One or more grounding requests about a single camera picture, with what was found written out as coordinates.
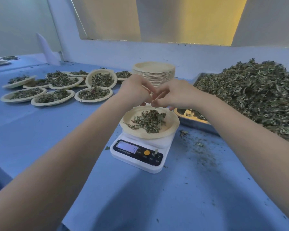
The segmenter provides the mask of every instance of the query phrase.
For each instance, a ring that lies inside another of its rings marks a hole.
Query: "metal tray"
[[[192,84],[194,87],[196,87],[198,81],[201,79],[202,76],[208,73],[199,73],[198,76],[195,77],[195,79],[192,81]],[[219,136],[216,129],[207,121],[200,120],[196,117],[189,117],[185,116],[186,109],[175,109],[174,113],[178,116],[180,123],[182,125],[195,128],[204,132],[208,132],[214,135]]]

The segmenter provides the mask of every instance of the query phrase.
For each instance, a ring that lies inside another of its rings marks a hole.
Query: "black control panel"
[[[147,149],[145,147],[130,143],[125,140],[118,140],[113,146],[113,150],[128,155],[152,166],[159,166],[163,159],[163,154]]]

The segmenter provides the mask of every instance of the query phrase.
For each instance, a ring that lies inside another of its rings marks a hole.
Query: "stack of plates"
[[[176,67],[163,62],[141,62],[133,67],[133,73],[146,78],[155,88],[174,78]]]

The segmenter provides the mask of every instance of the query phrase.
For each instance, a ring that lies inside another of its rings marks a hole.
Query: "person's left hand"
[[[132,74],[122,82],[118,95],[124,100],[128,99],[133,108],[139,105],[145,106],[146,103],[150,104],[152,102],[151,92],[155,92],[155,88],[149,81],[138,74]]]

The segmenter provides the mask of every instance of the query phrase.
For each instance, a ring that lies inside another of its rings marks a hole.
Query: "person's left arm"
[[[0,230],[55,230],[123,115],[152,101],[139,75],[0,191]]]

